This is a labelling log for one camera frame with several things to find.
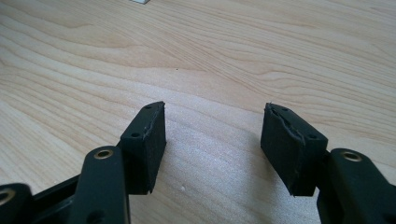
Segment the wooden table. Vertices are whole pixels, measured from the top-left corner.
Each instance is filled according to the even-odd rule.
[[[166,102],[168,145],[133,223],[319,223],[260,148],[265,103],[396,184],[396,3],[2,0],[0,184],[33,193]]]

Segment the tabletop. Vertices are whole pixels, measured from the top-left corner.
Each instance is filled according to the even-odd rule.
[[[1,0],[0,68],[0,184],[33,193],[166,103],[133,223],[319,223],[261,150],[268,102],[396,184],[395,1]]]

